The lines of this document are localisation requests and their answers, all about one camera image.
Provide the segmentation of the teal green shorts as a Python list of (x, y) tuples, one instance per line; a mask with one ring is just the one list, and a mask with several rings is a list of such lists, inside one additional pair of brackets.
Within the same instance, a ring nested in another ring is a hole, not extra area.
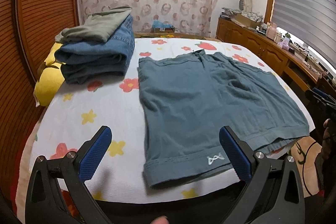
[(143, 175), (151, 188), (229, 169), (219, 141), (224, 126), (264, 153), (310, 132), (306, 116), (272, 73), (220, 52), (141, 58), (138, 80), (147, 125)]

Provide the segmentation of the white floral strawberry bedsheet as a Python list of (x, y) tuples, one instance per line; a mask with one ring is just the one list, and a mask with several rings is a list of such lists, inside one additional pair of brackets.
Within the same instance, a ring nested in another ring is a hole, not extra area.
[(230, 43), (197, 39), (143, 38), (135, 40), (135, 50), (125, 77), (105, 76), (83, 85), (63, 84), (29, 136), (19, 167), (15, 203), (17, 216), (25, 219), (29, 177), (39, 155), (58, 159), (77, 150), (101, 126), (112, 130), (112, 143), (86, 186), (94, 198), (108, 205), (157, 203), (200, 197), (238, 182), (234, 170), (197, 179), (162, 190), (152, 190), (143, 178), (145, 164), (145, 117), (139, 101), (138, 61), (155, 60), (204, 50), (220, 52), (234, 60), (278, 75), (250, 50)]

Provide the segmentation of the wooden sideboard cabinet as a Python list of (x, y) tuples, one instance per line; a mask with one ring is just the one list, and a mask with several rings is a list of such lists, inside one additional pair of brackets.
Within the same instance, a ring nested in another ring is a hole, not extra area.
[(318, 88), (335, 97), (335, 88), (327, 80), (313, 72), (301, 57), (280, 48), (266, 36), (223, 18), (218, 19), (217, 38), (223, 42), (243, 46), (262, 59), (275, 71), (300, 99), (308, 89)]

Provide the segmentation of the yellow plush toy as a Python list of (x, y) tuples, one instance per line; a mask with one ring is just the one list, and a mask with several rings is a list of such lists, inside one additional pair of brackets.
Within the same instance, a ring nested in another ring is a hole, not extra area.
[(33, 92), (36, 107), (48, 106), (64, 82), (60, 70), (61, 63), (55, 58), (55, 52), (61, 46), (60, 43), (54, 43), (50, 53), (38, 68), (38, 79)]

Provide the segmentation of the folded blue denim jeans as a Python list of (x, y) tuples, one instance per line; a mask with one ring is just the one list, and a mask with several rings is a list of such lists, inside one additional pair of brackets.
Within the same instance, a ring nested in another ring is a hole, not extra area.
[(82, 41), (61, 46), (55, 59), (68, 84), (97, 75), (126, 75), (135, 48), (133, 17), (128, 15), (106, 42)]

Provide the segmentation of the pink bottle on cabinet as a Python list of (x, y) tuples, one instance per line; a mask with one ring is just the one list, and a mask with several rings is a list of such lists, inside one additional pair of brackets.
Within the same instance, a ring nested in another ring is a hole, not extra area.
[(274, 40), (274, 38), (276, 37), (276, 34), (277, 34), (277, 24), (276, 23), (273, 23), (273, 22), (269, 22), (267, 24), (268, 28), (267, 28), (267, 31), (266, 31), (266, 37), (271, 39), (271, 40)]

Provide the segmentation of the folded olive green garment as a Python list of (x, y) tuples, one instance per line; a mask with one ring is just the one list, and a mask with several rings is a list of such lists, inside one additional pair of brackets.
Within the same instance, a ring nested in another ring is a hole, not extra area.
[(105, 43), (131, 14), (131, 10), (129, 6), (120, 6), (90, 14), (83, 25), (65, 28), (55, 36), (55, 41), (62, 44), (82, 41)]

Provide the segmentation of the grey zebra window blind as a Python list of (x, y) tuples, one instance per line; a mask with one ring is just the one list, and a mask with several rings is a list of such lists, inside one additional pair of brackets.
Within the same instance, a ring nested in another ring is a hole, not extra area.
[(335, 0), (274, 0), (271, 20), (335, 66)]

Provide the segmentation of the brown louvered wardrobe door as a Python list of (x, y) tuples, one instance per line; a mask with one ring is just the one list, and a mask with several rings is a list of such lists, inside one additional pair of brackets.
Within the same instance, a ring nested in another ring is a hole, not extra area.
[(78, 25), (77, 0), (1, 0), (1, 190), (17, 182), (17, 160), (31, 125), (38, 70), (65, 27)]

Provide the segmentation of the blue item in box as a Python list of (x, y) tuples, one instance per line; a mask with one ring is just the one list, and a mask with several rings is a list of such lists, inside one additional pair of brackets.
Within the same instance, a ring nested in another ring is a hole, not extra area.
[(153, 33), (174, 33), (175, 27), (172, 24), (154, 20), (151, 30)]

